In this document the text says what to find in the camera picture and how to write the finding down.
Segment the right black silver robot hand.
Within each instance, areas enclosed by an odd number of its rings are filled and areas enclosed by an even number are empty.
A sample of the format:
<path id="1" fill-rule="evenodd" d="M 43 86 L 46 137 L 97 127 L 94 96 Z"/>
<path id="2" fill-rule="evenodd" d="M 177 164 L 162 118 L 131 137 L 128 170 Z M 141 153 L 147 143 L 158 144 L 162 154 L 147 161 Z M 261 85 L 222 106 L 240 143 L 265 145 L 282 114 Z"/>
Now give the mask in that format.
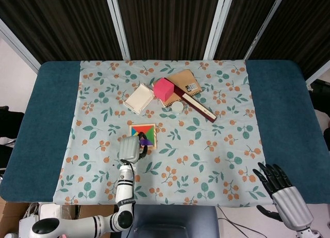
<path id="1" fill-rule="evenodd" d="M 266 217 L 283 222 L 297 234 L 311 234 L 313 215 L 298 189 L 292 185 L 286 173 L 277 165 L 258 163 L 260 170 L 253 169 L 265 190 L 273 200 L 277 212 L 257 209 Z"/>

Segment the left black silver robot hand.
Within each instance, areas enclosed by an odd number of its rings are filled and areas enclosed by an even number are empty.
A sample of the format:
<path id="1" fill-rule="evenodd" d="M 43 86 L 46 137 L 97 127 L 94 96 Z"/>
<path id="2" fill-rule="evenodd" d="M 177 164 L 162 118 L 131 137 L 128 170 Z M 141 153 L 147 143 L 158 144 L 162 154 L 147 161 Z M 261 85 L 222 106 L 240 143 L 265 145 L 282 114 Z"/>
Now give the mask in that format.
<path id="1" fill-rule="evenodd" d="M 135 164 L 144 158 L 148 151 L 149 140 L 143 132 L 123 138 L 120 141 L 119 160 L 123 163 Z"/>

